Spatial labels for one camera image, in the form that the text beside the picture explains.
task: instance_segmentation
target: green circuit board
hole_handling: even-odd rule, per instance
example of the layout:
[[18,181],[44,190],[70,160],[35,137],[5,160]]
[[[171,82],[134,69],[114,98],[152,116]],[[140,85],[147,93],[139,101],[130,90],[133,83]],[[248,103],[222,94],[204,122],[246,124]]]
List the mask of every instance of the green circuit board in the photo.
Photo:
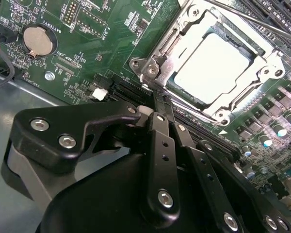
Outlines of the green circuit board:
[[[147,57],[179,9],[177,0],[4,0],[1,25],[20,34],[28,25],[47,25],[58,48],[41,59],[25,54],[22,38],[1,49],[27,70],[26,82],[67,103],[87,103],[95,74],[134,77],[127,61]],[[55,80],[44,78],[47,71]]]
[[[244,12],[254,13],[240,4],[245,0],[228,2]],[[22,78],[25,82],[69,104],[87,103],[90,96],[86,91],[97,74],[105,77],[117,75],[132,84],[139,83],[128,61],[132,57],[147,58],[179,10],[177,0],[3,0],[1,25],[20,35],[24,27],[37,23],[46,25],[55,33],[58,47],[52,55],[33,59],[24,51],[20,36],[16,42],[2,44],[1,49],[8,53],[16,67],[26,71]],[[259,31],[256,25],[252,26],[283,52],[287,76],[267,81],[245,106],[232,113],[231,124],[227,127],[204,123],[184,112],[181,114],[233,146],[248,145],[253,156],[246,159],[256,172],[251,181],[259,187],[274,174],[281,180],[287,178],[286,171],[291,168],[291,126],[284,116],[291,113],[291,107],[283,107],[274,101],[283,113],[280,116],[269,114],[271,122],[261,124],[261,130],[248,139],[240,137],[236,129],[249,118],[254,118],[257,109],[265,111],[263,104],[274,100],[276,92],[291,82],[291,44],[272,33]],[[46,72],[54,73],[55,79],[45,79]],[[279,138],[271,130],[275,122],[287,129],[286,137]],[[265,132],[273,140],[273,145],[268,148],[258,139]],[[265,174],[261,173],[263,167],[268,170]]]

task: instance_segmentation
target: black mounting arm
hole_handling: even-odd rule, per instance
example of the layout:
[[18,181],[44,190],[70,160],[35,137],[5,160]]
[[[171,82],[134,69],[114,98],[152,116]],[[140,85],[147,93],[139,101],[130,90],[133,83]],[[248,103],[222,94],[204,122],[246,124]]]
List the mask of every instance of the black mounting arm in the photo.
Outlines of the black mounting arm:
[[[2,165],[12,188],[37,202],[37,233],[291,233],[291,224],[208,141],[193,142],[168,101],[159,112],[128,102],[17,114]],[[78,161],[131,154],[76,182]]]

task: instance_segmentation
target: gray metal surface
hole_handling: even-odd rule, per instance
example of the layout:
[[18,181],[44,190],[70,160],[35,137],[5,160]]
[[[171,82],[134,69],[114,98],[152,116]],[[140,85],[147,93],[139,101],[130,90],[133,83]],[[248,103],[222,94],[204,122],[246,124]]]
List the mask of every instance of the gray metal surface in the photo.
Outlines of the gray metal surface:
[[[16,81],[0,89],[0,167],[3,161],[14,116],[23,109],[60,105],[62,102],[42,91]],[[122,157],[127,150],[114,155],[99,155],[77,166],[80,180],[95,170]],[[0,233],[34,233],[42,213],[36,204],[6,185],[0,175]]]
[[9,153],[8,166],[20,176],[42,213],[46,211],[49,203],[57,194],[76,182],[74,173],[55,175],[20,154],[13,145]]

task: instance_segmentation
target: black plastic bracket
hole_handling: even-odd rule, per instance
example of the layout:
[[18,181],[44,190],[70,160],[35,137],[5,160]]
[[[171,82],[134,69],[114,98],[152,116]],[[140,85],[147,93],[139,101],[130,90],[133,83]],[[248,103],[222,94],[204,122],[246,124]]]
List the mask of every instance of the black plastic bracket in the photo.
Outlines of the black plastic bracket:
[[195,149],[194,142],[186,128],[178,123],[172,125],[183,156],[187,164],[196,174],[201,190],[207,200],[210,210],[209,229],[214,232],[243,233],[243,228],[237,218],[221,184],[214,172],[207,155]]
[[[15,116],[10,140],[19,153],[50,171],[69,173],[85,152],[88,136],[94,137],[95,144],[109,126],[134,124],[140,116],[137,108],[125,101],[29,109]],[[31,126],[35,119],[46,121],[49,128],[35,130]],[[73,137],[76,145],[62,147],[59,138],[63,135]]]
[[161,114],[152,113],[148,125],[149,165],[141,211],[151,225],[166,228],[180,215],[175,142],[169,137],[168,120]]
[[[208,156],[229,201],[249,232],[291,233],[291,224],[207,141],[198,145]],[[288,229],[282,227],[281,221]]]

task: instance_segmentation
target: black connector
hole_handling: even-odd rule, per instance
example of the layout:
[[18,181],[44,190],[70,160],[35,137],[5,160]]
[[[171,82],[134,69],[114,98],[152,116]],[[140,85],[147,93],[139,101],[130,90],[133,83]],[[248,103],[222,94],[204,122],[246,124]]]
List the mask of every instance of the black connector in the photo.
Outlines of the black connector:
[[17,40],[18,33],[0,25],[0,43],[9,44]]

